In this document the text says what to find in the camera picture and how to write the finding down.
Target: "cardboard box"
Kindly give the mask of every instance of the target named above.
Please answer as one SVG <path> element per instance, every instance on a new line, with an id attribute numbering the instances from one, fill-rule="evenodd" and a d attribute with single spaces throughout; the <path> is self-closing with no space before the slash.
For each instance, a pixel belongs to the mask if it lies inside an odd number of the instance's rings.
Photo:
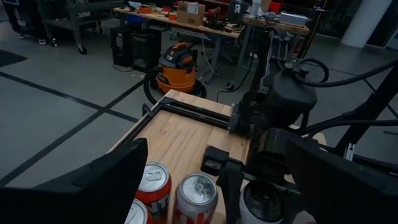
<path id="1" fill-rule="evenodd" d="M 177 22 L 200 26 L 205 16 L 205 5 L 197 2 L 179 1 L 177 3 Z"/>

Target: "concrete floor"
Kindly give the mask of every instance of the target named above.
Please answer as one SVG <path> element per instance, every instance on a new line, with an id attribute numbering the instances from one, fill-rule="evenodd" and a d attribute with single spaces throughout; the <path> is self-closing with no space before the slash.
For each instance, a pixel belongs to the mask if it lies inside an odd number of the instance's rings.
<path id="1" fill-rule="evenodd" d="M 121 73 L 112 67 L 107 36 L 109 28 L 117 24 L 104 23 L 105 38 L 87 33 L 84 43 L 88 55 L 80 55 L 73 41 L 61 42 L 57 48 L 40 46 L 34 39 L 19 39 L 7 22 L 0 23 L 0 49 L 29 58 L 0 68 L 0 186 L 33 187 L 76 169 L 107 152 L 141 117 L 141 105 L 149 102 L 142 87 L 134 90 L 134 85 L 142 80 L 143 73 Z M 163 50 L 177 41 L 169 40 L 169 33 L 164 33 Z M 317 38 L 307 56 L 332 68 L 330 81 L 336 81 L 376 68 L 397 58 L 398 53 L 359 50 Z M 219 66 L 221 74 L 206 86 L 211 100 L 215 100 L 217 91 L 224 90 L 235 71 L 223 62 Z M 207 68 L 200 56 L 198 73 Z M 310 69 L 312 76 L 322 75 L 318 67 Z M 386 74 L 368 81 L 377 88 Z M 221 95 L 220 102 L 237 103 L 248 86 L 246 82 L 239 91 Z M 357 82 L 317 89 L 317 93 L 310 124 L 359 106 L 372 89 L 365 82 Z M 398 96 L 391 107 L 398 111 Z M 396 117 L 386 109 L 379 119 Z M 346 129 L 325 130 L 328 144 L 334 146 Z M 398 132 L 398 127 L 369 129 L 356 152 L 398 164 L 398 139 L 383 131 Z"/>

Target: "aluminum can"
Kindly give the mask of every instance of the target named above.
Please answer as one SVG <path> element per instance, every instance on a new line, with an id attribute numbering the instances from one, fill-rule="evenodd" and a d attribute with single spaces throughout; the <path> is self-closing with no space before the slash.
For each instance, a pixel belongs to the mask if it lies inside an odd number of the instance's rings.
<path id="1" fill-rule="evenodd" d="M 254 180 L 241 191 L 241 224 L 279 224 L 284 208 L 281 193 L 271 184 Z"/>
<path id="2" fill-rule="evenodd" d="M 145 205 L 134 199 L 124 224 L 152 224 L 152 217 Z"/>
<path id="3" fill-rule="evenodd" d="M 139 184 L 136 198 L 144 203 L 153 222 L 166 223 L 172 178 L 165 166 L 148 162 Z"/>
<path id="4" fill-rule="evenodd" d="M 209 224 L 218 202 L 217 186 L 205 174 L 186 176 L 175 190 L 173 224 Z"/>

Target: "rolling cart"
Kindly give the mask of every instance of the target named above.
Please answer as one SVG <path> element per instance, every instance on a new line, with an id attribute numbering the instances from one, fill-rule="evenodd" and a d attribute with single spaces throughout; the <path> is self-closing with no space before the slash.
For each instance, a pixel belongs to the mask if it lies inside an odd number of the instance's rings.
<path id="1" fill-rule="evenodd" d="M 50 26 L 61 27 L 73 31 L 79 53 L 87 54 L 87 49 L 81 41 L 80 30 L 88 27 L 94 28 L 96 24 L 102 33 L 101 21 L 112 19 L 112 9 L 124 5 L 123 0 L 37 0 L 39 11 L 43 18 L 43 24 L 50 43 L 57 46 L 55 37 L 51 33 Z"/>

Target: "can lid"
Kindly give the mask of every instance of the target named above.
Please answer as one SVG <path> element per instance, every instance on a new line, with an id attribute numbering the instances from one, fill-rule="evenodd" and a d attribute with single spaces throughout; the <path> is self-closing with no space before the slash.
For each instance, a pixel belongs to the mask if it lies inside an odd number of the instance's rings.
<path id="1" fill-rule="evenodd" d="M 284 215 L 284 199 L 275 186 L 262 181 L 250 181 L 244 188 L 244 203 L 248 210 L 265 222 L 277 222 Z"/>
<path id="2" fill-rule="evenodd" d="M 217 195 L 214 181 L 201 173 L 186 176 L 180 183 L 180 191 L 185 200 L 197 205 L 210 203 Z"/>
<path id="3" fill-rule="evenodd" d="M 141 201 L 134 199 L 124 224 L 146 224 L 147 219 L 147 208 Z"/>
<path id="4" fill-rule="evenodd" d="M 158 162 L 148 162 L 138 189 L 143 192 L 154 192 L 161 189 L 169 180 L 166 167 Z"/>

